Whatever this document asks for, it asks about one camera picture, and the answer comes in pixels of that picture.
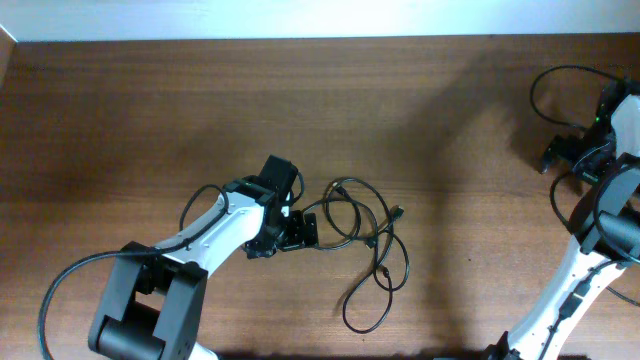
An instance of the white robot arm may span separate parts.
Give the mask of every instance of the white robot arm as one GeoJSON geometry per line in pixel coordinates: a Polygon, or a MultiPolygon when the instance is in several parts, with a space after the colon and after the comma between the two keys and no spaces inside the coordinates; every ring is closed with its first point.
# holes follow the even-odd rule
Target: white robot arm
{"type": "Polygon", "coordinates": [[[582,143],[577,143],[575,138],[558,140],[557,137],[545,153],[546,157],[549,153],[558,152],[557,156],[571,163],[574,173],[585,181],[592,181],[594,187],[571,216],[569,246],[551,282],[529,314],[505,333],[497,345],[487,348],[484,359],[557,359],[569,334],[598,295],[631,266],[631,262],[624,260],[629,256],[638,257],[640,227],[629,217],[620,215],[640,184],[637,168],[637,158],[640,157],[640,90],[637,87],[637,83],[617,82],[605,89],[596,124],[579,140],[582,143]],[[591,149],[605,147],[609,151],[615,150],[617,158],[614,165],[607,164],[607,173],[598,169],[606,157],[590,164],[586,161],[595,153],[591,149]],[[576,148],[582,148],[587,155],[572,154],[576,148]],[[620,170],[627,167],[631,168],[622,174],[620,170]],[[603,241],[601,231],[594,226],[595,206],[599,207],[599,220],[608,234],[608,241],[603,241]]]}
{"type": "MultiPolygon", "coordinates": [[[[238,247],[256,258],[317,244],[315,215],[289,213],[298,175],[290,162],[271,156],[259,176],[225,185],[226,212],[221,195],[204,215],[154,248],[197,236],[188,246],[157,257],[116,258],[91,325],[89,348],[111,359],[217,360],[196,343],[208,277],[238,247]],[[151,292],[165,295],[161,310],[136,301],[151,292]]],[[[146,249],[130,243],[123,250],[146,249]]]]}

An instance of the wood grain surface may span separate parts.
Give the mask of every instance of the wood grain surface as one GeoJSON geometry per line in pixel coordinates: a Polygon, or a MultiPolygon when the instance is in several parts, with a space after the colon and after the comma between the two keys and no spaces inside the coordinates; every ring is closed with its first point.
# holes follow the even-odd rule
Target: wood grain surface
{"type": "MultiPolygon", "coordinates": [[[[548,201],[561,169],[536,171],[567,130],[536,118],[531,81],[560,63],[639,78],[639,43],[630,34],[18,44],[0,91],[0,358],[38,358],[38,307],[64,267],[173,235],[195,189],[255,174],[269,154],[303,172],[302,205],[349,175],[404,206],[397,233],[411,276],[386,322],[357,335],[340,307],[370,263],[364,245],[251,261],[236,251],[208,282],[202,344],[258,355],[482,350],[532,307],[569,239],[548,201]]],[[[537,98],[589,124],[605,83],[558,73],[537,98]]],[[[580,188],[559,187],[565,213],[580,188]]],[[[336,217],[352,221],[346,207],[336,217]]],[[[325,221],[320,238],[339,240],[325,221]]],[[[56,358],[98,358],[86,339],[111,266],[87,266],[60,287],[47,322],[56,358]]],[[[399,252],[389,267],[398,282],[399,252]]],[[[639,283],[632,269],[615,286],[638,298],[639,283]]],[[[350,319],[368,326],[385,305],[369,283],[350,319]]],[[[638,358],[638,320],[604,293],[563,353],[638,358]]]]}

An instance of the black motor joint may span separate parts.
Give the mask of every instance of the black motor joint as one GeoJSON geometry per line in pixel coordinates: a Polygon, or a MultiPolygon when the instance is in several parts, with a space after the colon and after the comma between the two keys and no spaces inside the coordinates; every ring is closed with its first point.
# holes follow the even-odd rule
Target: black motor joint
{"type": "Polygon", "coordinates": [[[303,216],[301,211],[288,210],[304,192],[302,175],[290,161],[272,155],[259,175],[236,180],[227,187],[265,207],[260,232],[242,247],[249,259],[269,258],[278,250],[292,251],[318,244],[315,214],[303,216]],[[296,178],[300,179],[300,193],[294,197],[292,187],[296,178]],[[288,216],[283,213],[285,207],[288,216]]]}
{"type": "Polygon", "coordinates": [[[556,135],[541,159],[545,173],[557,160],[569,164],[570,171],[590,185],[597,184],[616,160],[616,134],[611,117],[628,95],[640,94],[640,83],[630,79],[614,80],[600,95],[595,118],[581,137],[556,135]]]}

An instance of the white wall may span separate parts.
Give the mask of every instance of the white wall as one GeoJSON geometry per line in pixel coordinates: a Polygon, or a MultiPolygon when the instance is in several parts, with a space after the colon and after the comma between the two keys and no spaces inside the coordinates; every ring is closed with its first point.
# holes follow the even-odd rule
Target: white wall
{"type": "Polygon", "coordinates": [[[639,0],[0,0],[18,41],[639,32],[639,0]]]}

